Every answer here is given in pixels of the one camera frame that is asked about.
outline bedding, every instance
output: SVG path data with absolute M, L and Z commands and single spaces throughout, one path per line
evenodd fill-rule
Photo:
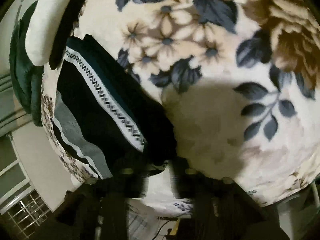
M 319 31 L 303 0 L 86 0 L 72 35 L 91 35 L 162 104 L 179 156 L 267 206 L 320 173 Z M 52 127 L 60 71 L 44 66 L 42 121 L 82 182 L 97 174 Z M 161 213 L 192 208 L 174 198 L 168 168 L 146 194 Z
M 34 66 L 25 49 L 26 33 L 36 5 L 37 2 L 34 2 L 23 17 L 15 23 L 10 43 L 9 62 L 11 82 L 16 98 L 26 113 L 32 115 L 33 123 L 36 126 L 42 126 L 40 94 L 43 66 Z

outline white floral fabric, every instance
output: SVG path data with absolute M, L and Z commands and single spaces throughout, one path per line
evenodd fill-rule
M 87 0 L 75 26 L 163 105 L 206 176 L 266 206 L 320 173 L 320 27 L 303 0 Z

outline curtain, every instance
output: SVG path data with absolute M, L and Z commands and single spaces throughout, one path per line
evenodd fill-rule
M 31 120 L 14 95 L 10 73 L 0 74 L 0 137 Z

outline green blanket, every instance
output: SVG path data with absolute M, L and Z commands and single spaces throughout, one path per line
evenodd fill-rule
M 34 2 L 19 20 L 12 33 L 10 44 L 10 73 L 14 93 L 23 109 L 32 115 L 36 126 L 41 122 L 41 83 L 43 66 L 32 64 L 26 53 L 25 41 L 29 22 L 35 11 Z

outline electrical cord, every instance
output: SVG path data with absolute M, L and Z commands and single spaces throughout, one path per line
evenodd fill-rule
M 158 233 L 155 235 L 155 237 L 152 238 L 151 240 L 155 240 L 155 239 L 157 238 L 157 236 L 160 234 L 160 231 L 161 231 L 161 229 L 164 227 L 164 225 L 168 224 L 170 221 L 172 221 L 172 220 L 169 220 L 169 221 L 165 222 L 165 223 L 160 227 L 160 229 L 159 229 Z
M 186 214 L 188 214 L 188 213 L 189 213 L 189 212 L 185 212 L 185 213 L 183 213 L 183 214 L 180 214 L 180 215 L 178 215 L 176 218 L 181 217 L 181 216 L 183 216 L 183 215 L 186 215 Z M 155 239 L 157 238 L 157 236 L 160 234 L 161 229 L 162 229 L 166 224 L 168 224 L 170 221 L 173 221 L 173 220 L 169 220 L 169 221 L 165 222 L 165 223 L 160 227 L 160 229 L 158 230 L 158 233 L 155 235 L 155 237 L 152 238 L 151 240 L 155 240 Z

